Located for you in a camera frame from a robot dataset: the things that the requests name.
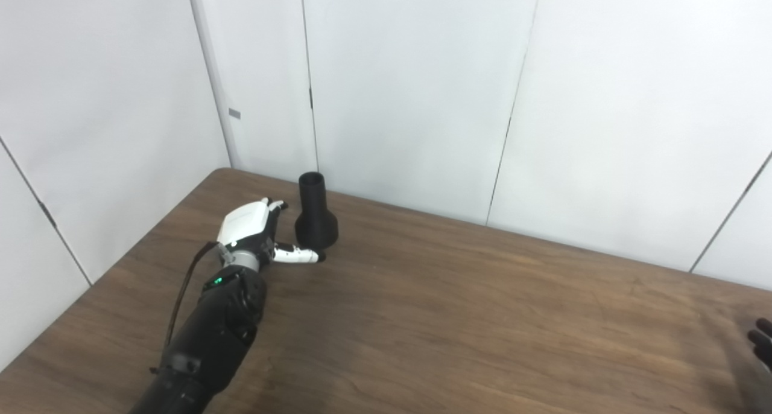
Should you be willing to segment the white and black right hand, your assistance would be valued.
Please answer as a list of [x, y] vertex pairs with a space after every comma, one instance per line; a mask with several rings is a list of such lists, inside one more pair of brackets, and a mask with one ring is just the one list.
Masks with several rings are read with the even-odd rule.
[[767, 372], [771, 373], [771, 322], [766, 318], [755, 320], [755, 328], [747, 332], [747, 339], [752, 343], [752, 351]]

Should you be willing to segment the white and black left hand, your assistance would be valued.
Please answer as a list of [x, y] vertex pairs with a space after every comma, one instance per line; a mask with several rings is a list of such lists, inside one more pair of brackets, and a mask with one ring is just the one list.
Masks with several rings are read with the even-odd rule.
[[288, 205], [284, 200], [257, 200], [224, 217], [217, 243], [223, 266], [240, 266], [259, 273], [272, 263], [316, 264], [326, 260], [322, 250], [276, 240], [278, 221]]

